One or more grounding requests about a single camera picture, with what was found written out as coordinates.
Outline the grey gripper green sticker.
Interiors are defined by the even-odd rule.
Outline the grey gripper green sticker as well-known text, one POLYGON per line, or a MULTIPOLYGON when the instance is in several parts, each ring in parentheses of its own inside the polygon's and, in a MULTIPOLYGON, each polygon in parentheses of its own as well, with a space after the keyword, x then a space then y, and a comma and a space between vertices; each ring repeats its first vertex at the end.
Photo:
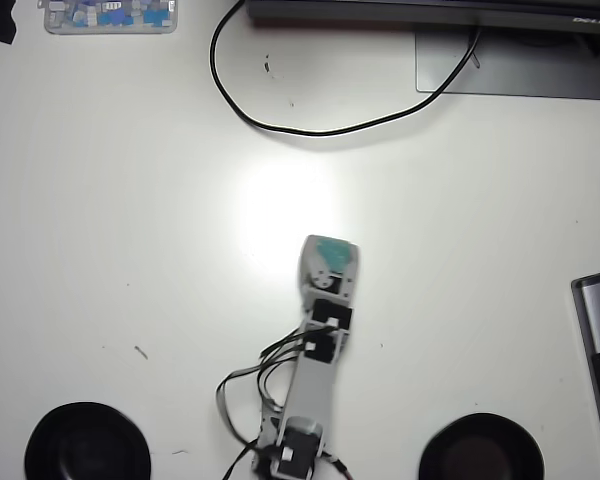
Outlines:
POLYGON ((334 238, 309 235, 301 251, 299 286, 303 292, 303 306, 312 307, 316 300, 327 300, 349 307, 353 300, 359 271, 359 248, 349 243, 348 261, 341 275, 332 275, 325 259, 326 251, 334 238))

